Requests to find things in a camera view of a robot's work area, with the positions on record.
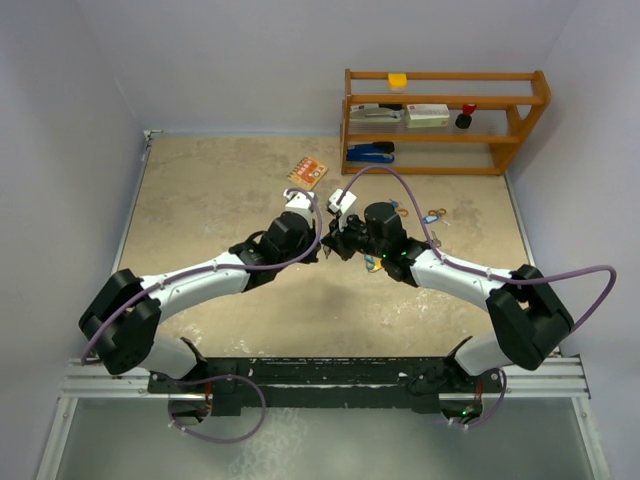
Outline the teal carabiner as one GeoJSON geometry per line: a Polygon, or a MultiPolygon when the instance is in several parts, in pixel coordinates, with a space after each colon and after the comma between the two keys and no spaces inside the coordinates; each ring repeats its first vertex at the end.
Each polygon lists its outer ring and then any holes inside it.
{"type": "Polygon", "coordinates": [[[376,268],[376,260],[369,256],[369,255],[365,255],[364,256],[364,260],[365,260],[365,267],[369,272],[373,272],[376,268]]]}

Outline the red tag key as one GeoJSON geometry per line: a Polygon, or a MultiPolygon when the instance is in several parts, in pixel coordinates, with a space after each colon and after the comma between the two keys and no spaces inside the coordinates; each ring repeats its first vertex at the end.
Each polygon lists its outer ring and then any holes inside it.
{"type": "Polygon", "coordinates": [[[442,242],[441,240],[438,238],[437,234],[435,231],[431,231],[431,240],[433,245],[437,248],[440,249],[442,246],[442,242]]]}

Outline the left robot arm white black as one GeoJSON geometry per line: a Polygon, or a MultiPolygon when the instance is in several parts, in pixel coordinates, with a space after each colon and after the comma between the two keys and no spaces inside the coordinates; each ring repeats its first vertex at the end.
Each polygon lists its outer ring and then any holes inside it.
{"type": "Polygon", "coordinates": [[[178,382],[205,377],[207,361],[185,338],[163,337],[162,322],[209,300],[246,293],[272,282],[295,263],[314,263],[322,221],[285,211],[265,231],[219,256],[166,274],[114,273],[81,316],[88,340],[81,361],[120,375],[140,367],[178,382]]]}

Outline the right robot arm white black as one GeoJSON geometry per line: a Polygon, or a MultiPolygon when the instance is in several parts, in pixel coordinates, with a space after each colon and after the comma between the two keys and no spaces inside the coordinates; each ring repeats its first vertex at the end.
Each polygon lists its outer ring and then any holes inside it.
{"type": "Polygon", "coordinates": [[[322,239],[325,251],[344,261],[356,253],[381,260],[393,280],[412,287],[437,290],[475,305],[489,314],[493,332],[463,341],[450,354],[468,376],[507,365],[537,369],[571,332],[574,321],[553,289],[544,283],[513,285],[513,280],[537,280],[541,272],[523,265],[504,270],[504,280],[469,272],[478,266],[462,261],[461,270],[449,266],[427,242],[407,235],[391,204],[376,202],[359,218],[355,203],[346,198],[327,202],[334,216],[322,239]]]}

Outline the orange small notebook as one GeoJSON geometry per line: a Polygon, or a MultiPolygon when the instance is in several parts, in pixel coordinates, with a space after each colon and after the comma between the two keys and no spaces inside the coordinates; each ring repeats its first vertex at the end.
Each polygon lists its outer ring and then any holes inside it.
{"type": "Polygon", "coordinates": [[[326,175],[329,168],[312,157],[303,157],[288,173],[287,178],[296,186],[312,190],[326,175]]]}

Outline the blue black stapler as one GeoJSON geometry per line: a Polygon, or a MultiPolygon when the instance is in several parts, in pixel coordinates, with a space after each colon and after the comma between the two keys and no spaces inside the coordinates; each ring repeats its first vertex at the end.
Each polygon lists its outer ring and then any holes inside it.
{"type": "Polygon", "coordinates": [[[358,163],[391,164],[395,160],[394,153],[395,144],[388,141],[349,145],[346,160],[358,163]]]}

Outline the grey stapler on shelf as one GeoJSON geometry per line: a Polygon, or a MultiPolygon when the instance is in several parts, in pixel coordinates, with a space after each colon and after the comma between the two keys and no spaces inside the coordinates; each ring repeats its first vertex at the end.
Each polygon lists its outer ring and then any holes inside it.
{"type": "Polygon", "coordinates": [[[360,123],[397,123],[403,115],[402,104],[365,103],[352,105],[349,118],[360,123]]]}

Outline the wooden shelf rack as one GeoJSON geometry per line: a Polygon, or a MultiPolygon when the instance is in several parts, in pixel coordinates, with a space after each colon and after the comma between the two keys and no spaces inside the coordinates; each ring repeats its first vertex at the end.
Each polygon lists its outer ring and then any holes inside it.
{"type": "Polygon", "coordinates": [[[407,88],[393,93],[385,71],[344,73],[340,125],[341,171],[354,174],[366,163],[346,160],[349,145],[388,141],[395,144],[391,167],[401,174],[502,175],[524,146],[551,101],[544,73],[534,72],[406,72],[407,88]],[[449,124],[408,128],[397,123],[350,120],[357,104],[446,104],[449,124]],[[469,129],[455,120],[463,104],[476,104],[469,129]]]}

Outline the white red box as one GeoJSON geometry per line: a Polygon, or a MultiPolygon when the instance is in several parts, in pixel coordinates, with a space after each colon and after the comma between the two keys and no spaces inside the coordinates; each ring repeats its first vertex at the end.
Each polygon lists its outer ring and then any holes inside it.
{"type": "Polygon", "coordinates": [[[446,104],[407,104],[404,115],[408,128],[439,128],[449,124],[446,104]]]}

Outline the yellow lid container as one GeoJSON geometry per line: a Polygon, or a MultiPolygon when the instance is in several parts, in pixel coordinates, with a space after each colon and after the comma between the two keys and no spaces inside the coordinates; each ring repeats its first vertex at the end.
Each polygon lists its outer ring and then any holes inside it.
{"type": "Polygon", "coordinates": [[[404,92],[407,88],[408,78],[405,73],[389,72],[387,74],[388,89],[393,93],[404,92]]]}

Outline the red black stamp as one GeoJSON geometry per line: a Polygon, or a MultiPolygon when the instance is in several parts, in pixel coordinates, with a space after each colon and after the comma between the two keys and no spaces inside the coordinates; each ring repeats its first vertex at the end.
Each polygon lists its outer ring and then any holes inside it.
{"type": "Polygon", "coordinates": [[[469,129],[472,124],[472,115],[476,109],[476,104],[463,104],[461,112],[455,120],[455,126],[461,130],[469,129]]]}

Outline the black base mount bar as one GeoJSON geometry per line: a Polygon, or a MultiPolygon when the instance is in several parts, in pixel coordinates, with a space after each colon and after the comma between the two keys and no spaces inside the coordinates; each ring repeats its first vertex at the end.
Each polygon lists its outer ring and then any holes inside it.
{"type": "Polygon", "coordinates": [[[478,394],[500,390],[502,367],[468,376],[452,361],[453,351],[444,357],[209,357],[204,378],[178,382],[149,371],[149,389],[178,398],[202,394],[213,416],[261,407],[461,414],[464,399],[478,412],[478,394]]]}

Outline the aluminium rail frame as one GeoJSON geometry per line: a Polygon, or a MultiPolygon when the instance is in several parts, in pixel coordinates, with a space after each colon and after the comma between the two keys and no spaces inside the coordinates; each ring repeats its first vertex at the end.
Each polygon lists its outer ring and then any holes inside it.
{"type": "MultiPolygon", "coordinates": [[[[508,398],[590,398],[582,361],[579,357],[547,358],[535,371],[511,365],[503,368],[507,376],[508,398]]],[[[160,398],[148,390],[149,375],[134,368],[122,377],[113,377],[102,366],[81,366],[69,362],[61,395],[76,398],[160,398]]]]}

